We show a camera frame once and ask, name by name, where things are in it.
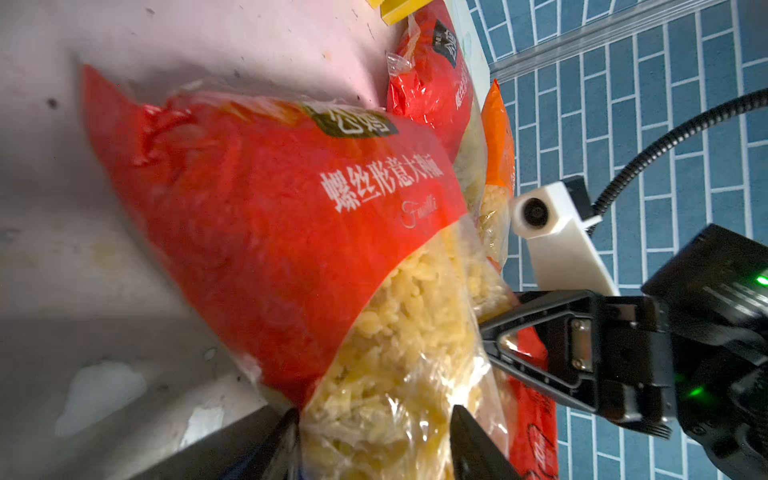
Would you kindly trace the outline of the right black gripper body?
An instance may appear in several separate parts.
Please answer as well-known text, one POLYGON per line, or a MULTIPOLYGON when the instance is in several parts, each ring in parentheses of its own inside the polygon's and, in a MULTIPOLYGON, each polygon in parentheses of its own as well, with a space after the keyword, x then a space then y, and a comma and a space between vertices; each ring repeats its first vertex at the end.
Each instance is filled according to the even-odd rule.
POLYGON ((767 310, 706 294, 569 295, 572 370, 589 412, 667 438, 670 418, 732 479, 767 476, 767 310))

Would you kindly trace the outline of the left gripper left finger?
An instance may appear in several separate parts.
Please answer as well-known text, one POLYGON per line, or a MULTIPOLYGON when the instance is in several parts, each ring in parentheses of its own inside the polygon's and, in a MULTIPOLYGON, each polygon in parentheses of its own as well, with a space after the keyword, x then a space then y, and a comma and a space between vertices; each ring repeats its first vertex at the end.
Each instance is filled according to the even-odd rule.
POLYGON ((259 449, 243 464, 238 479, 299 480, 299 412, 288 410, 259 449))

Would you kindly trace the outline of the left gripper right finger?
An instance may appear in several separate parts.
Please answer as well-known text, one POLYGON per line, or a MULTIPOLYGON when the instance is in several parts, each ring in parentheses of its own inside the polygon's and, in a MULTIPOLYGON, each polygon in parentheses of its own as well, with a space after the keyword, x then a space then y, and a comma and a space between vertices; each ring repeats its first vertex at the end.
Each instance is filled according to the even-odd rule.
POLYGON ((462 405, 454 405, 450 447, 456 480, 520 480, 501 450, 462 405))

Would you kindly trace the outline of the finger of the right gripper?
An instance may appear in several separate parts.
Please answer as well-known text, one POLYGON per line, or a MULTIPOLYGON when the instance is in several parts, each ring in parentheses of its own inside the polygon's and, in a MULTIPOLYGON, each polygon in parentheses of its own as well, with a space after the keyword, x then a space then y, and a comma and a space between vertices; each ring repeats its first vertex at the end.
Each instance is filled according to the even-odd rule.
POLYGON ((599 409, 600 296, 589 290, 530 291, 480 326, 493 366, 555 402, 599 409))

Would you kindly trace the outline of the orange macaroni bag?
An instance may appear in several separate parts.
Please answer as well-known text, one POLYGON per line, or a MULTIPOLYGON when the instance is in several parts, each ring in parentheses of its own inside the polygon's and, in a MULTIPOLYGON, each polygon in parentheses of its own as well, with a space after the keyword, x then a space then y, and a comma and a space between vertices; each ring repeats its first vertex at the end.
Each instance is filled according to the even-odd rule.
POLYGON ((510 205, 515 191, 515 145, 499 82, 494 79, 481 112, 488 151, 478 232, 486 256, 501 271, 508 259, 510 205))

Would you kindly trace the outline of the red macaroni bag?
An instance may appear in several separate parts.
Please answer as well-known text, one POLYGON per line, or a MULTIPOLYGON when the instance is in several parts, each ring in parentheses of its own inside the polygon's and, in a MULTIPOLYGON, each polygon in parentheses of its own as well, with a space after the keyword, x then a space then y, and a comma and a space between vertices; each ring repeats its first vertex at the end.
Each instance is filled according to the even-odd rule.
POLYGON ((299 412, 300 479, 455 479, 454 405, 508 460, 480 323, 515 298, 425 126, 192 88, 141 104, 81 74, 137 231, 258 386, 299 412))
POLYGON ((448 155, 469 212, 478 217, 486 185, 481 109, 449 11, 432 1, 407 17, 387 54, 387 110, 427 125, 448 155))

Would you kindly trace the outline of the blue orange shell pasta bag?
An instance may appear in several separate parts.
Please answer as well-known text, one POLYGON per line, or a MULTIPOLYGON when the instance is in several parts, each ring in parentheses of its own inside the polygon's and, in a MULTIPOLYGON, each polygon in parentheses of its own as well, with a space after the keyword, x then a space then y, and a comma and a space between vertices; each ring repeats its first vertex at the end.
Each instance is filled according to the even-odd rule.
POLYGON ((523 479, 558 479, 555 402, 510 377, 517 403, 509 460, 523 479))

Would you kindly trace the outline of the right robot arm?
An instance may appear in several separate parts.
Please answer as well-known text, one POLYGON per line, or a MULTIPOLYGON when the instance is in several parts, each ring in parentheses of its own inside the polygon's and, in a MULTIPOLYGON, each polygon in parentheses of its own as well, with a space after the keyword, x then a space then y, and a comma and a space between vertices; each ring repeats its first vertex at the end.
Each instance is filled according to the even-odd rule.
POLYGON ((555 402, 666 438, 732 479, 767 475, 767 249, 715 224, 637 296, 533 291, 480 328, 500 370, 555 402))

